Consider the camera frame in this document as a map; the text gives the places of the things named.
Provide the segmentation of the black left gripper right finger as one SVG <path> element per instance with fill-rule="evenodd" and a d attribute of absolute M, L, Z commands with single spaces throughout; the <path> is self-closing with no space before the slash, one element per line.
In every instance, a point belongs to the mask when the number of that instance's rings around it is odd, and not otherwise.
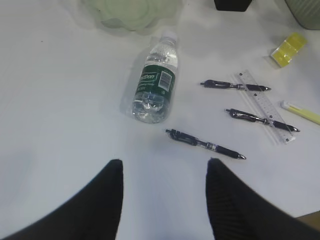
<path fill-rule="evenodd" d="M 206 205 L 216 240 L 318 240 L 320 232 L 265 200 L 221 160 L 207 163 Z"/>

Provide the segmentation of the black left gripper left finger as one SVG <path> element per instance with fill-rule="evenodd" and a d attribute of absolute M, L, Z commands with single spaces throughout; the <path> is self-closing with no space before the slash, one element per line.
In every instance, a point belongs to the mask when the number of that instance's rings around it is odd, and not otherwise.
<path fill-rule="evenodd" d="M 123 162 L 110 160 L 77 194 L 8 240 L 114 240 L 124 198 Z"/>

